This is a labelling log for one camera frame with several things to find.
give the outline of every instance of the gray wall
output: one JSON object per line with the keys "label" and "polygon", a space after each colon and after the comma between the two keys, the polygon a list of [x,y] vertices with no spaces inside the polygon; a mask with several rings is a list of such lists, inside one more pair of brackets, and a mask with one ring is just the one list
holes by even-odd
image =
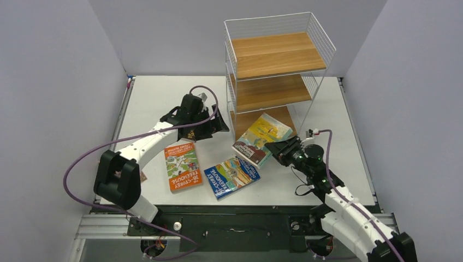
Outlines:
{"label": "gray wall", "polygon": [[[68,165],[108,141],[127,79],[87,1],[0,1],[1,261],[67,261],[88,208]],[[86,200],[98,156],[70,187]]]}
{"label": "gray wall", "polygon": [[461,10],[389,0],[344,80],[379,202],[419,261],[463,257]]}
{"label": "gray wall", "polygon": [[338,49],[344,76],[386,0],[90,0],[127,72],[224,75],[226,19],[312,11]]}

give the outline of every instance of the white wire rack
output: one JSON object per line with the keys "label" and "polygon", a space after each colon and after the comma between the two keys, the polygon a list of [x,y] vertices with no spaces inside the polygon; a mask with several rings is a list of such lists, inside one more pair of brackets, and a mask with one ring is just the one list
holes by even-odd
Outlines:
{"label": "white wire rack", "polygon": [[230,119],[230,127],[231,127],[231,134],[233,135],[233,138],[235,138],[235,118],[232,117],[232,113],[234,114],[233,111],[233,104],[231,102],[227,103],[227,111],[228,111],[228,117]]}
{"label": "white wire rack", "polygon": [[[308,114],[308,111],[312,105],[313,100],[315,99],[318,89],[320,88],[323,78],[331,64],[331,61],[336,53],[336,47],[328,37],[325,30],[322,28],[317,18],[311,12],[297,13],[297,14],[288,14],[288,15],[276,15],[276,16],[266,16],[266,17],[255,17],[255,18],[246,18],[246,19],[232,19],[226,20],[225,24],[225,70],[227,73],[227,101],[229,110],[233,110],[234,119],[236,121],[236,116],[238,114],[245,114],[247,112],[241,112],[237,110],[237,102],[240,100],[238,95],[239,84],[242,81],[255,80],[261,78],[271,78],[292,74],[300,74],[301,78],[307,88],[308,93],[310,94],[311,100],[304,102],[304,105],[307,106],[307,113],[305,113],[304,120],[294,121],[296,126],[296,131],[299,133],[301,131],[302,125],[305,122],[305,118]],[[314,69],[308,70],[305,72],[286,72],[278,75],[272,76],[262,76],[255,78],[238,78],[237,69],[239,67],[239,60],[237,59],[237,53],[234,49],[234,40],[245,39],[245,38],[256,38],[256,37],[265,37],[271,35],[284,35],[292,33],[306,33],[310,38],[313,46],[320,55],[321,60],[325,64],[324,69]],[[321,80],[317,81],[313,75],[314,72],[317,72],[317,75],[322,76]]]}

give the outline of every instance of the book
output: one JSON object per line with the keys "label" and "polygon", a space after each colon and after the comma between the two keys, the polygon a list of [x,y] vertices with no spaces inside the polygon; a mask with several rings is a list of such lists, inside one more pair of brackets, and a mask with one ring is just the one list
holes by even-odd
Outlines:
{"label": "book", "polygon": [[217,200],[260,179],[257,170],[238,157],[204,170]]}
{"label": "book", "polygon": [[271,155],[264,145],[288,138],[293,130],[266,113],[263,113],[233,144],[239,157],[260,168]]}
{"label": "book", "polygon": [[164,155],[172,193],[203,183],[193,143],[166,147]]}

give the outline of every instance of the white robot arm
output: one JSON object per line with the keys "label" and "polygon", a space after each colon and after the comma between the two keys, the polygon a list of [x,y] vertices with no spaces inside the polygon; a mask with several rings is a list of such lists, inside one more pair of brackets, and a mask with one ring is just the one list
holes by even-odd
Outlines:
{"label": "white robot arm", "polygon": [[[94,192],[134,216],[153,222],[158,208],[141,195],[142,168],[180,139],[197,141],[211,138],[215,132],[229,130],[216,105],[212,106],[216,112],[213,119],[201,125],[189,125],[210,117],[204,100],[204,94],[185,95],[181,106],[172,109],[151,129],[163,132],[154,132],[117,152],[104,152]],[[316,226],[339,239],[363,262],[397,261],[394,251],[406,258],[400,261],[417,261],[413,240],[406,233],[397,234],[374,217],[324,164],[323,149],[312,144],[313,140],[305,142],[308,145],[302,143],[303,147],[299,137],[295,136],[265,146],[280,164],[293,165],[307,176],[307,183],[313,185],[312,193],[324,203],[321,205],[323,212],[318,212],[315,217]]]}
{"label": "white robot arm", "polygon": [[265,146],[280,164],[294,166],[306,175],[307,184],[313,185],[310,192],[324,203],[315,226],[335,236],[363,262],[417,261],[411,237],[394,232],[360,204],[323,162],[323,148],[312,143],[313,139],[301,142],[295,136]]}
{"label": "white robot arm", "polygon": [[208,121],[204,105],[205,94],[187,94],[180,106],[163,116],[150,130],[153,134],[113,152],[107,150],[100,158],[93,191],[106,200],[127,210],[130,214],[152,222],[158,208],[141,195],[140,171],[167,146],[186,139],[198,141],[211,138],[215,132],[229,131],[216,105],[215,115]]}

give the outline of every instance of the wooden shelf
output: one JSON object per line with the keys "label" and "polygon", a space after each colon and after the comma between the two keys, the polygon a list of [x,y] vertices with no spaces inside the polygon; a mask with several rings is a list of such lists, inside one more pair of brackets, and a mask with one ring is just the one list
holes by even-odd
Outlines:
{"label": "wooden shelf", "polygon": [[326,69],[306,32],[231,41],[239,80]]}
{"label": "wooden shelf", "polygon": [[[230,75],[236,89],[234,75]],[[236,112],[242,113],[311,100],[301,75],[285,75],[238,82]]]}
{"label": "wooden shelf", "polygon": [[282,122],[283,124],[291,127],[293,132],[291,135],[296,135],[296,128],[294,127],[293,120],[291,119],[291,115],[289,114],[288,108],[286,106],[280,106],[279,108],[271,108],[265,109],[260,111],[254,111],[244,114],[237,114],[236,115],[236,122],[235,114],[233,111],[230,111],[231,120],[233,122],[233,128],[235,129],[235,140],[238,140],[240,136],[263,114],[267,113],[271,117],[277,119],[278,121]]}

